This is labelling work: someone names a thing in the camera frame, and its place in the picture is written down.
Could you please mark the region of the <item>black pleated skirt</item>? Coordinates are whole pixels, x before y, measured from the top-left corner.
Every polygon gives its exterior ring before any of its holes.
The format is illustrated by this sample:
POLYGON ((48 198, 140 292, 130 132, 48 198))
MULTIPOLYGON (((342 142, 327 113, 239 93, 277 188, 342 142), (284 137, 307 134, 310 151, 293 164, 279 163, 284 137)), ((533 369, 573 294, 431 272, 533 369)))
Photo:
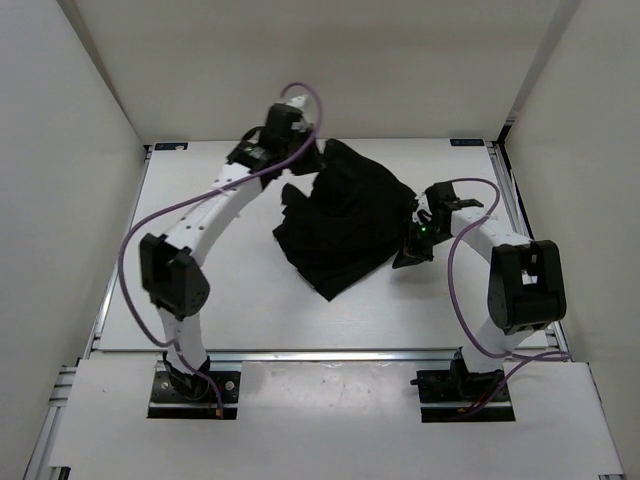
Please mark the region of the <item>black pleated skirt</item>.
POLYGON ((380 163, 337 139, 305 195, 288 183, 273 236, 302 278, 331 301, 387 262, 403 243, 416 193, 380 163))

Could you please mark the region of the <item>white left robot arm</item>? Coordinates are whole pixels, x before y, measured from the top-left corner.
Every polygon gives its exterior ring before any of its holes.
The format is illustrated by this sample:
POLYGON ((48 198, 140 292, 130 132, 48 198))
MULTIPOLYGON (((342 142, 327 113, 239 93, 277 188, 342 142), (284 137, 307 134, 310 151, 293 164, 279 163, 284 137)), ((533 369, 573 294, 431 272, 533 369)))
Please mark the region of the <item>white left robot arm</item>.
POLYGON ((191 402, 206 401, 220 392, 212 384, 210 359, 201 332, 200 310, 211 286, 202 266, 211 248, 244 207, 276 179, 284 163, 302 173, 314 171, 318 148, 312 136, 301 144, 284 142, 272 148, 241 141, 227 156, 209 190, 163 234, 144 235, 139 243, 142 287, 162 323, 163 363, 169 383, 191 402))

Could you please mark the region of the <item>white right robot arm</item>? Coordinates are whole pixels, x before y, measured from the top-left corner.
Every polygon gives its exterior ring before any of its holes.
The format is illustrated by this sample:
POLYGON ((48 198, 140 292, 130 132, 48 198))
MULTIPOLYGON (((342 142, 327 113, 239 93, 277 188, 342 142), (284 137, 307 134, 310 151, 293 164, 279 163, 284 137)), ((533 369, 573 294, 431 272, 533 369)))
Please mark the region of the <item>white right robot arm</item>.
POLYGON ((558 246, 535 241, 502 225, 491 209, 474 199, 416 200, 404 244, 393 266, 413 266, 433 258, 435 246, 449 243, 447 285, 467 342, 455 354, 440 386, 460 399, 476 399, 500 385, 503 362, 519 345, 566 314, 558 246), (466 244, 489 265, 487 320, 472 330, 455 288, 454 262, 466 244))

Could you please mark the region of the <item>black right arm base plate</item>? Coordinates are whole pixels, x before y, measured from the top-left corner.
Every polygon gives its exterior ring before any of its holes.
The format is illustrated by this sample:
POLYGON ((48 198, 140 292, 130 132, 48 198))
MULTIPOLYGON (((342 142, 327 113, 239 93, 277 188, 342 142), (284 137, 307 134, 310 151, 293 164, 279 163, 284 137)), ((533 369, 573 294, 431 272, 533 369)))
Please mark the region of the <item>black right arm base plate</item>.
POLYGON ((467 373, 451 370, 418 370, 410 385, 418 392, 421 422, 514 422, 504 372, 467 373))

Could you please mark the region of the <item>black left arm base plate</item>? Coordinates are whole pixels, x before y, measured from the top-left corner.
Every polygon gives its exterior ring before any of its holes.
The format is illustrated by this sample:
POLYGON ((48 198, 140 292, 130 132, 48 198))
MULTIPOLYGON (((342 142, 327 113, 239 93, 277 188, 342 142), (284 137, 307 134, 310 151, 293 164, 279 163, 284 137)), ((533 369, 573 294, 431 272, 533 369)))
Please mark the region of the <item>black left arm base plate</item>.
POLYGON ((238 370, 211 370, 211 380, 216 384, 222 400, 217 404, 217 396, 210 384, 198 378, 195 388, 175 379, 163 365, 155 368, 153 383, 147 407, 150 419, 188 420, 236 420, 241 386, 241 372, 238 370))

